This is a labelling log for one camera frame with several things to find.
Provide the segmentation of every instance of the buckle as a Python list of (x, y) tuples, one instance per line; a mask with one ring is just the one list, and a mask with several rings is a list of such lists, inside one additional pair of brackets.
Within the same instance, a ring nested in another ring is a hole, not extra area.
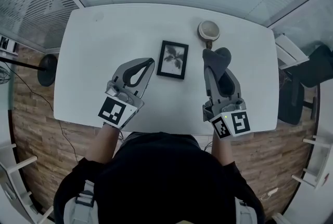
[[(81, 201), (79, 199), (90, 200), (90, 201), (86, 202), (86, 201)], [(84, 191), (80, 192), (79, 195), (75, 199), (76, 204), (80, 204), (80, 205), (84, 205), (84, 206), (88, 206), (88, 207), (94, 207), (94, 201), (95, 201), (94, 194), (88, 190), (84, 190)]]

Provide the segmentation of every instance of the shoulder strap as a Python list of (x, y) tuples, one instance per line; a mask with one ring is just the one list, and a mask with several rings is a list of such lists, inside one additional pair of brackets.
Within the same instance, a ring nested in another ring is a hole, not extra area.
[(247, 206), (242, 200), (235, 197), (236, 224), (257, 224), (257, 214), (255, 210)]
[(64, 224), (98, 224), (98, 207), (94, 200), (94, 183), (86, 180), (84, 190), (69, 200), (63, 212)]

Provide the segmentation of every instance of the black shirt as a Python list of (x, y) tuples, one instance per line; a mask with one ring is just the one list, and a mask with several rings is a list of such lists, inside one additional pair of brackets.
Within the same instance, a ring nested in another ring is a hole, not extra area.
[(236, 223), (235, 197), (264, 212), (235, 163), (222, 166), (200, 150), (194, 137), (165, 133), (127, 140), (108, 164), (83, 159), (54, 198), (56, 223), (65, 204), (95, 183), (98, 220), (103, 223)]

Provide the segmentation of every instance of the black cable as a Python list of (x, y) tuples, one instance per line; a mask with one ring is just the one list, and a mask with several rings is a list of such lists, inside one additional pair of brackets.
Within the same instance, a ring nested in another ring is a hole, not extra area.
[(118, 138), (119, 141), (121, 141), (122, 143), (124, 143), (124, 136), (123, 136), (123, 133), (120, 131), (120, 136)]
[(0, 66), (0, 85), (8, 83), (9, 80), (10, 80), (9, 72), (5, 68)]
[(210, 147), (213, 146), (212, 142), (213, 142), (213, 141), (210, 141), (210, 142), (204, 147), (204, 151), (206, 151), (207, 148), (210, 148)]
[[(52, 108), (50, 102), (48, 102), (48, 101), (47, 101), (42, 95), (37, 94), (37, 93), (35, 93), (34, 91), (32, 91), (31, 88), (29, 87), (29, 85), (27, 85), (27, 83), (26, 83), (26, 82), (25, 82), (25, 81), (24, 81), (24, 80), (23, 80), (23, 79), (22, 79), (22, 78), (21, 78), (16, 72), (13, 71), (13, 70), (8, 66), (7, 63), (4, 62), (4, 64), (5, 64), (5, 65), (6, 65), (6, 66), (12, 71), (12, 73), (14, 73), (17, 77), (19, 77), (19, 78), (21, 79), (22, 82), (24, 82), (24, 84), (27, 86), (27, 88), (30, 90), (31, 93), (33, 93), (33, 94), (35, 94), (35, 95), (40, 96), (41, 98), (43, 98), (43, 99), (49, 104), (49, 106), (50, 106), (52, 112), (54, 112), (54, 110), (53, 110), (53, 108)], [(63, 134), (63, 130), (62, 130), (62, 127), (61, 127), (60, 120), (57, 120), (57, 121), (58, 121), (58, 123), (59, 123), (59, 126), (60, 126), (60, 129), (61, 129), (61, 133), (62, 133), (62, 135), (65, 137), (65, 139), (68, 141), (68, 143), (71, 145), (71, 147), (72, 147), (73, 150), (74, 150), (74, 155), (75, 155), (76, 162), (79, 163), (78, 158), (76, 157), (76, 151), (75, 151), (74, 146), (73, 146), (72, 143), (68, 140), (68, 138)]]

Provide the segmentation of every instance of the picture frame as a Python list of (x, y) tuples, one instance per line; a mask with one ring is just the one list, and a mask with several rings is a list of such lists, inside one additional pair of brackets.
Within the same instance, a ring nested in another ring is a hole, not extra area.
[(157, 75), (184, 79), (188, 45), (163, 41), (159, 57)]

